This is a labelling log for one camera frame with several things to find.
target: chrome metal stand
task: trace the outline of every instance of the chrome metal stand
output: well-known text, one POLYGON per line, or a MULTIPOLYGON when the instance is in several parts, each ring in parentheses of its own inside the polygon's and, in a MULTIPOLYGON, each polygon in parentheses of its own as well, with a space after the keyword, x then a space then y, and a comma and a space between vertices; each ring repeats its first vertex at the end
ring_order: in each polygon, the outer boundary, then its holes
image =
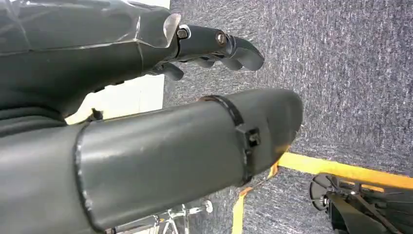
POLYGON ((202 202, 200 207, 193 207, 188 209, 185 204, 181 205, 181 208, 169 209, 164 213, 148 216, 118 227, 111 230, 107 230, 108 234, 137 234, 142 231, 149 231, 148 234, 159 234, 161 224, 165 224, 162 234, 166 234, 168 230, 172 231, 172 234, 181 234, 178 231, 175 220, 177 218, 183 218, 184 220, 184 234, 189 234, 189 217, 191 215, 198 214, 200 212, 212 213, 212 202, 206 200, 202 202))

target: robotic arm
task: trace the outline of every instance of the robotic arm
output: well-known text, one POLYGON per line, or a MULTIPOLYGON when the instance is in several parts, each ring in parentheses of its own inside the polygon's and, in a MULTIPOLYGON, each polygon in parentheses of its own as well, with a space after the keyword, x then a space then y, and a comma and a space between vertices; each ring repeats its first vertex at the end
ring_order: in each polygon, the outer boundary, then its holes
POLYGON ((0 35, 15 44, 0 48, 0 233, 102 233, 244 185, 300 128, 301 100, 287 90, 207 96, 68 126, 64 118, 90 92, 145 74, 179 80, 171 62, 258 70, 263 57, 221 30, 178 26, 165 8, 123 0, 1 4, 8 21, 0 35))

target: gray carpet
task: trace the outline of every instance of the gray carpet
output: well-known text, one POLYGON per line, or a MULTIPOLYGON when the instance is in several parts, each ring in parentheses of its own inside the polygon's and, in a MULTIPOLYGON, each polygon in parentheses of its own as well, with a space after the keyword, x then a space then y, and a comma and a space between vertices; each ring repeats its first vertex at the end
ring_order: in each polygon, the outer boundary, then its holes
MULTIPOLYGON (((291 151, 413 176, 413 1, 172 0, 171 9, 183 23, 250 40, 266 62, 257 72, 181 64, 186 76, 166 82, 165 107, 206 94, 292 89, 305 113, 291 151)), ((310 205, 310 179, 283 169, 251 193, 244 233, 332 233, 310 205)), ((211 195, 216 210, 197 218, 193 233, 230 233, 238 191, 211 195)))

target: metal screw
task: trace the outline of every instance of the metal screw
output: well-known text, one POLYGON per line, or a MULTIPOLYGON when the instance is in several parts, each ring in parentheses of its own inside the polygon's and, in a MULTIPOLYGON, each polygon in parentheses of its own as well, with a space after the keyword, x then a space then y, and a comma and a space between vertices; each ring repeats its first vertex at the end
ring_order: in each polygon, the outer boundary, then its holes
POLYGON ((225 33, 219 32, 217 34, 217 42, 219 45, 225 45, 226 44, 226 36, 225 33))
POLYGON ((178 36, 179 39, 188 38, 188 32, 183 28, 178 29, 178 32, 176 32, 176 35, 178 36))

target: black strap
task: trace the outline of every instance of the black strap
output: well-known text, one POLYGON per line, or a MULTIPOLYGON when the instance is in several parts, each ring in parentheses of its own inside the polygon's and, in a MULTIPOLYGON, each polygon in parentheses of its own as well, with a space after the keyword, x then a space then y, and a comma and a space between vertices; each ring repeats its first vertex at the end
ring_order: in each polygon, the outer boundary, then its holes
POLYGON ((224 107, 229 115, 232 118, 232 121, 234 122, 235 128, 237 130, 237 133, 239 133, 241 136, 239 140, 241 141, 241 144, 243 146, 243 153, 244 153, 244 175, 243 175, 243 180, 239 186, 244 186, 248 182, 251 181, 252 179, 252 150, 251 147, 254 147, 259 144, 259 131, 257 128, 254 129, 247 129, 246 131, 244 130, 244 119, 240 113, 240 111, 237 109, 237 107, 226 97, 219 96, 219 95, 209 95, 205 96, 199 99, 200 101, 214 101, 219 103, 222 107, 224 107), (257 142, 250 142, 251 135, 252 134, 257 134, 258 140, 257 142))

